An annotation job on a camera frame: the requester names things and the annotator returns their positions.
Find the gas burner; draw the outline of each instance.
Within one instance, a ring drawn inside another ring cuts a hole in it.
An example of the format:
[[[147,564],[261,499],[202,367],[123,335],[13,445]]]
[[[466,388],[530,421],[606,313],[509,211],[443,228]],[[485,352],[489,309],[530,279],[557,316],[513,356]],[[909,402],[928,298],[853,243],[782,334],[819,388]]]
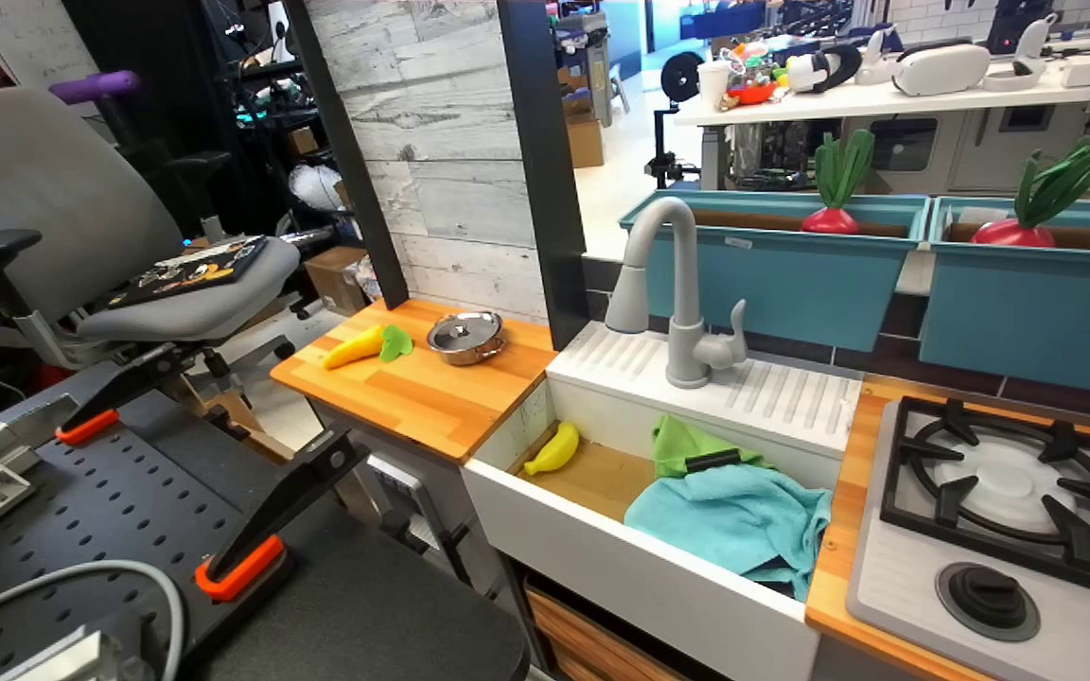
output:
[[[1090,583],[1090,435],[904,398],[881,519]]]
[[[983,564],[949,564],[936,579],[939,603],[978,634],[1023,642],[1040,632],[1039,603],[1017,579]]]

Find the green object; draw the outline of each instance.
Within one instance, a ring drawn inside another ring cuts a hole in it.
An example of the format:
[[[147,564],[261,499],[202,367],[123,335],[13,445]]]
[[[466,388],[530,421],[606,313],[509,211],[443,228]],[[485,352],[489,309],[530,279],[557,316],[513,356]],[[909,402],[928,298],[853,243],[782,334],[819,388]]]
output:
[[[388,327],[388,335],[384,335],[384,363],[395,363],[396,356],[410,356],[415,349],[415,339],[396,330],[396,327]]]
[[[857,129],[848,141],[822,136],[815,152],[815,185],[825,208],[844,208],[863,178],[876,171],[876,132]]]
[[[658,417],[653,444],[658,475],[684,475],[707,467],[723,467],[727,458],[746,467],[770,467],[765,455],[736,445],[674,417]]]
[[[1016,194],[1016,218],[1040,228],[1073,208],[1090,189],[1090,141],[1079,145],[1052,168],[1040,168],[1040,155],[1028,159],[1023,189]]]

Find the gray faucet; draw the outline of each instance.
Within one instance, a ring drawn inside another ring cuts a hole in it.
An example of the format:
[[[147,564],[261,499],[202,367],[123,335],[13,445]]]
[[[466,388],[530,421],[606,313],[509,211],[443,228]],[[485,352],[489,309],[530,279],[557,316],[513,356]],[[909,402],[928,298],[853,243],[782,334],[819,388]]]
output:
[[[711,371],[727,371],[746,359],[746,298],[731,309],[736,335],[706,335],[702,316],[702,275],[697,275],[697,218],[694,208],[677,197],[664,197],[649,204],[629,236],[626,265],[611,298],[606,327],[615,334],[645,334],[649,330],[649,256],[658,228],[674,228],[674,309],[666,334],[666,381],[680,388],[697,388]]]

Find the black table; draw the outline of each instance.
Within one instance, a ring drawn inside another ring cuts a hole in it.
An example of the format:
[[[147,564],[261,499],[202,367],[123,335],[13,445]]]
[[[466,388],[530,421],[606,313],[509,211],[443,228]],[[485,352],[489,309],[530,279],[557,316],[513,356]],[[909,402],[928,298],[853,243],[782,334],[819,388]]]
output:
[[[79,398],[97,374],[52,387],[3,421],[63,395]],[[253,508],[285,468],[161,395],[123,410],[123,421],[239,508]],[[528,672],[528,639],[513,613],[359,527],[335,497],[279,538],[296,571],[184,667],[184,677],[518,681]]]

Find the office chair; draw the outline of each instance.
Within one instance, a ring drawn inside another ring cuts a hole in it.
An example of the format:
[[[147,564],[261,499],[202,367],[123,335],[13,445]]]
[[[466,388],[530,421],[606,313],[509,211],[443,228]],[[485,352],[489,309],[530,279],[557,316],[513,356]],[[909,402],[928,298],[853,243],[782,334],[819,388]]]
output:
[[[298,270],[298,250],[274,238],[234,285],[104,305],[176,255],[178,224],[92,125],[48,91],[0,91],[0,313],[47,363],[79,371],[129,349],[211,349]]]

